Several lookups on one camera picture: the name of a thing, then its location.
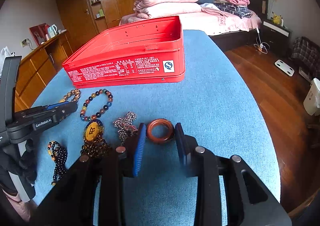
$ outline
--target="wooden floor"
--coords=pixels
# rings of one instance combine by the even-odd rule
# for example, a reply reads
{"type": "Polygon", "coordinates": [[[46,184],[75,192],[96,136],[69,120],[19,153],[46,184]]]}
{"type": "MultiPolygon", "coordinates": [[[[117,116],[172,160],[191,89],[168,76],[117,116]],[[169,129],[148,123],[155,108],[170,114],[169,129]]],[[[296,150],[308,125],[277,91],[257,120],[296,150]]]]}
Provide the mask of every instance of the wooden floor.
{"type": "Polygon", "coordinates": [[[313,189],[320,148],[310,149],[312,132],[306,124],[316,123],[303,107],[309,83],[295,69],[289,77],[274,63],[278,56],[259,54],[253,46],[225,52],[255,98],[266,121],[276,150],[281,174],[281,204],[287,212],[300,205],[313,189]]]}

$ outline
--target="metal screw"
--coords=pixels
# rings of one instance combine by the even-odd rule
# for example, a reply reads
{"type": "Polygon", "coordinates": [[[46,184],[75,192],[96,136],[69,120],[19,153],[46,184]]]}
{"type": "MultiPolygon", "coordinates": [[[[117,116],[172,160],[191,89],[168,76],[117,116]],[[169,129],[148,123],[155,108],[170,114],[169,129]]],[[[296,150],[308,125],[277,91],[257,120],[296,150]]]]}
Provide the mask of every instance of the metal screw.
{"type": "Polygon", "coordinates": [[[232,160],[235,161],[236,163],[240,163],[241,157],[239,157],[238,155],[235,154],[232,156],[232,160]]]}
{"type": "Polygon", "coordinates": [[[87,162],[89,160],[89,157],[87,155],[82,155],[80,158],[79,158],[79,161],[84,163],[84,162],[87,162]]]}
{"type": "Polygon", "coordinates": [[[116,148],[116,152],[117,153],[124,153],[126,151],[125,147],[124,146],[118,146],[116,148]]]}
{"type": "Polygon", "coordinates": [[[205,152],[205,148],[203,147],[203,146],[197,146],[196,147],[196,152],[198,152],[198,153],[204,153],[205,152]]]}

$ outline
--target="pink bedsheet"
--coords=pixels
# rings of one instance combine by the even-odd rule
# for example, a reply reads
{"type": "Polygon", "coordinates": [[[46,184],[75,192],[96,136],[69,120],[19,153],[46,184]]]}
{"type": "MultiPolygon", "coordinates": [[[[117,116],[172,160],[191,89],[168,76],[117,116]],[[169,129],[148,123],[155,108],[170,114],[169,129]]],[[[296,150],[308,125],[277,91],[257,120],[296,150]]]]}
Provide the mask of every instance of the pink bedsheet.
{"type": "MultiPolygon", "coordinates": [[[[207,35],[219,35],[222,33],[236,32],[239,30],[248,32],[250,29],[255,29],[261,25],[261,19],[254,12],[251,18],[242,19],[236,15],[229,13],[227,14],[229,17],[226,17],[225,25],[219,24],[219,18],[217,16],[203,12],[184,13],[178,15],[180,17],[183,30],[201,30],[207,35]]],[[[137,18],[135,14],[130,14],[122,17],[119,25],[144,20],[145,19],[137,18]]]]}

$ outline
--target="red tin box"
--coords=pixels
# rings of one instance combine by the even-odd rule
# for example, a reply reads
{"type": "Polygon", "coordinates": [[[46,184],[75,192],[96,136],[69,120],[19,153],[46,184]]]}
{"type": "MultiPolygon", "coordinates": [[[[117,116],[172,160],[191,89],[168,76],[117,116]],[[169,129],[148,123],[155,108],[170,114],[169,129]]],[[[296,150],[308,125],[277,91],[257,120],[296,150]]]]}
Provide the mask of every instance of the red tin box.
{"type": "Polygon", "coordinates": [[[62,65],[76,88],[182,81],[180,19],[163,17],[105,30],[62,65]]]}

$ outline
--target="door handle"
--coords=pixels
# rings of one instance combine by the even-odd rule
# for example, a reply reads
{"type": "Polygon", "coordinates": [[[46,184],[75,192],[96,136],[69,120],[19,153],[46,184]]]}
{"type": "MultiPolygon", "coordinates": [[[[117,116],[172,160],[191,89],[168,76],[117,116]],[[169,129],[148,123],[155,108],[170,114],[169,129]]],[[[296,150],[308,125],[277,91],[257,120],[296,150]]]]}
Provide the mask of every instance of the door handle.
{"type": "Polygon", "coordinates": [[[51,54],[49,54],[50,58],[51,58],[51,62],[52,62],[52,65],[54,64],[54,60],[53,60],[53,57],[51,54]]]}

